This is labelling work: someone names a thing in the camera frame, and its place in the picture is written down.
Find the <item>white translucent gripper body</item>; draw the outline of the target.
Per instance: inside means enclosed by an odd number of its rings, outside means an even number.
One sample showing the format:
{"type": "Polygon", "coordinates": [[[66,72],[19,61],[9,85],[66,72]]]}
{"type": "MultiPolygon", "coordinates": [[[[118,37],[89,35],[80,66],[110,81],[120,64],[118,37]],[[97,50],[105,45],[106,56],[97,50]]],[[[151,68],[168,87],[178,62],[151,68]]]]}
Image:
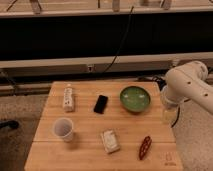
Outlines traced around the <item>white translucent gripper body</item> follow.
{"type": "Polygon", "coordinates": [[[172,125],[177,116],[177,106],[174,104],[164,104],[162,122],[164,124],[172,125]]]}

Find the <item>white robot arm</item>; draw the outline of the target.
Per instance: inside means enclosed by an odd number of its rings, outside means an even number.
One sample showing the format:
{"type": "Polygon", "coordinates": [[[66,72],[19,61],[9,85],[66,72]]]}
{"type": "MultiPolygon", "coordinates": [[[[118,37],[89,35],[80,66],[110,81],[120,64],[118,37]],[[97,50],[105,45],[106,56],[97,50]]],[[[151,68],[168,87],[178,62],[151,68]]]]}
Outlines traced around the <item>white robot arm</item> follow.
{"type": "Polygon", "coordinates": [[[165,74],[166,85],[161,90],[164,106],[162,121],[173,124],[178,108],[188,98],[213,115],[213,86],[207,84],[207,66],[200,61],[188,62],[170,69],[165,74]]]}

